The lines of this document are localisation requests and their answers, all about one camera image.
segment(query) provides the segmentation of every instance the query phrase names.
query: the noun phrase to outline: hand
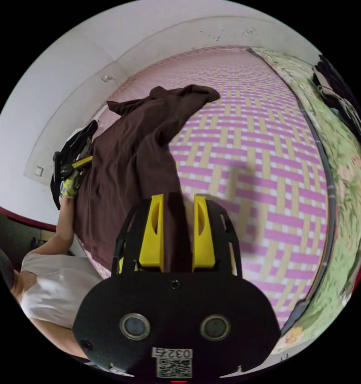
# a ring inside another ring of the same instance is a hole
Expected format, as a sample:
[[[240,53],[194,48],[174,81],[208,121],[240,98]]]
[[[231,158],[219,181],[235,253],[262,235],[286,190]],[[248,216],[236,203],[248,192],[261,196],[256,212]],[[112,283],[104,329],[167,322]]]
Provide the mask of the hand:
[[[69,199],[74,199],[80,186],[80,173],[74,173],[63,180],[60,184],[60,196],[66,196]]]

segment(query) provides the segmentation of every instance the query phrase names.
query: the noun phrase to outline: wall switch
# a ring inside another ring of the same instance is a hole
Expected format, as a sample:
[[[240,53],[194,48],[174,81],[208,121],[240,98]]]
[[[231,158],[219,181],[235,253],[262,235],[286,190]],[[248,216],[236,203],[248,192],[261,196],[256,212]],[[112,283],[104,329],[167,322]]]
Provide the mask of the wall switch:
[[[41,177],[42,174],[43,174],[43,171],[44,171],[44,169],[43,169],[42,167],[36,167],[36,170],[35,170],[34,174],[35,174],[36,176]]]

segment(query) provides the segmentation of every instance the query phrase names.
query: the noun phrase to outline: white wall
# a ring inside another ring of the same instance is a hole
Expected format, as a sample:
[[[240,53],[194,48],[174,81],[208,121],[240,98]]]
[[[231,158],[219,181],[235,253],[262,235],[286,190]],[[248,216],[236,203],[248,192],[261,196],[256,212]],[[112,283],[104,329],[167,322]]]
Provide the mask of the white wall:
[[[86,36],[71,30],[26,71],[0,115],[2,208],[56,224],[58,211],[49,188],[25,177],[25,166],[39,135],[59,106],[85,80],[113,61]]]
[[[222,0],[139,0],[66,33],[30,66],[0,116],[0,206],[56,224],[50,159],[70,132],[148,65],[221,45],[263,46],[312,63],[319,54],[283,23]],[[115,82],[103,83],[103,74],[112,74]],[[89,96],[82,92],[89,89]],[[36,165],[45,168],[42,178],[33,175]]]

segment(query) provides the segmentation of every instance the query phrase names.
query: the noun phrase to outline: brown cloth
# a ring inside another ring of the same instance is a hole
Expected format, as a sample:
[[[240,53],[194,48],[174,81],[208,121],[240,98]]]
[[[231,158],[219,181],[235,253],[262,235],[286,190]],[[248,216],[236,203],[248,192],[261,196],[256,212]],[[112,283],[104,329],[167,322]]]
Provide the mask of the brown cloth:
[[[185,208],[168,144],[194,113],[219,98],[212,88],[189,85],[156,87],[144,99],[107,102],[121,117],[94,140],[74,219],[74,231],[94,261],[110,270],[117,236],[131,208],[164,194],[165,271],[191,271]]]

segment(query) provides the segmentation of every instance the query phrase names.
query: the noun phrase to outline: green floral fabric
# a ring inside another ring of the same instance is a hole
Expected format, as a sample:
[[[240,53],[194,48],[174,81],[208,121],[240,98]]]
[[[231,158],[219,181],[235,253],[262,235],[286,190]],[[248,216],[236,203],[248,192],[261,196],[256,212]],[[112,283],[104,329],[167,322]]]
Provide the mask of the green floral fabric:
[[[335,235],[327,271],[306,312],[274,349],[273,353],[279,353],[318,337],[344,307],[341,293],[361,240],[361,145],[311,83],[310,64],[262,48],[252,51],[291,87],[304,106],[326,151],[336,192]]]

